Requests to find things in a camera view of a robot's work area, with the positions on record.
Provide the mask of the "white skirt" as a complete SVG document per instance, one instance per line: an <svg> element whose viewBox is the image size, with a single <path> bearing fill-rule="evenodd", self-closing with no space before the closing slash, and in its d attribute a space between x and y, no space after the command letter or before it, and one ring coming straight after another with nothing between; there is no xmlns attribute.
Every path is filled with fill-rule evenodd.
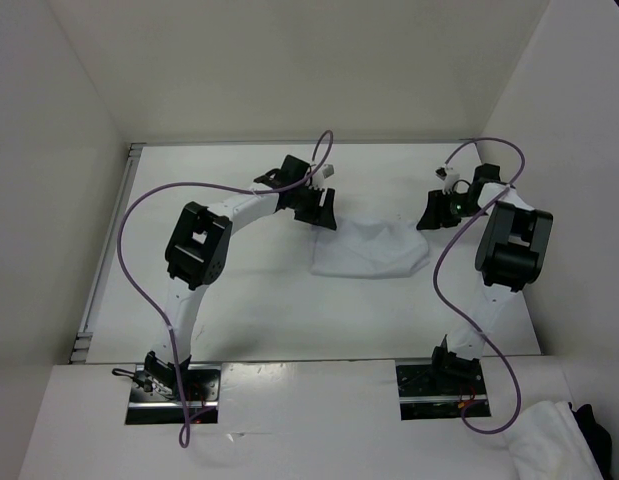
<svg viewBox="0 0 619 480"><path fill-rule="evenodd" d="M429 263L429 245L414 223L373 218L337 220L318 228L310 273L344 279L409 278Z"/></svg>

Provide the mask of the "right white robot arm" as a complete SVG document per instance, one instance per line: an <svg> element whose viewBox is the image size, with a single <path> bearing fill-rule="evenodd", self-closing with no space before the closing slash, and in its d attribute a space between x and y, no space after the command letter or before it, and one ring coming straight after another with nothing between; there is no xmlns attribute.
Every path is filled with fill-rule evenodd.
<svg viewBox="0 0 619 480"><path fill-rule="evenodd" d="M440 167L436 175L443 186L428 193L419 231L456 227L464 218L487 219L475 255L479 280L468 313L471 321L443 338L427 369L431 388L448 393L477 383L485 337L505 305L541 273L553 216L524 202L500 179L497 165L476 167L464 192L457 190L463 180L453 168Z"/></svg>

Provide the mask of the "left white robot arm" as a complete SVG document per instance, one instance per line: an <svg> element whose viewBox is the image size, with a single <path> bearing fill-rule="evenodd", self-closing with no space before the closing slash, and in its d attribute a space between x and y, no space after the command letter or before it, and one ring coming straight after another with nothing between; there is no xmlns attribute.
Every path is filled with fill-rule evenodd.
<svg viewBox="0 0 619 480"><path fill-rule="evenodd" d="M285 209L297 221L337 229L335 190L323 187L333 174L331 164L311 165L288 155L279 168L257 177L244 193L208 206L185 205L165 251L169 284L163 318L168 323L145 357L149 387L169 400L186 392L198 311L225 268L234 234Z"/></svg>

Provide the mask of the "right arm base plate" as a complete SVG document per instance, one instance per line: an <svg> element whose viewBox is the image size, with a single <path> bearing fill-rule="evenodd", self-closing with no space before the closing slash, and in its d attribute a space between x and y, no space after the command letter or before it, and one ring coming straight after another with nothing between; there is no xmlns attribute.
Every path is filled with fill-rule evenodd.
<svg viewBox="0 0 619 480"><path fill-rule="evenodd" d="M395 365L402 421L458 419L491 416L482 372L471 380L435 376L430 364L397 362Z"/></svg>

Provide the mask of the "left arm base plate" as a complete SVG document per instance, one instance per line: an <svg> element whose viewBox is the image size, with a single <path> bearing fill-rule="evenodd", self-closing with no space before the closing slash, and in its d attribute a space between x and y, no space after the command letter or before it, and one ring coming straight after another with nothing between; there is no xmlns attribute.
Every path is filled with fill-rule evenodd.
<svg viewBox="0 0 619 480"><path fill-rule="evenodd" d="M144 372L142 365L132 370L117 369L132 381L125 424L131 426L184 423L182 401L176 385L165 387ZM184 397L192 423L216 424L219 415L221 366L193 364L184 378Z"/></svg>

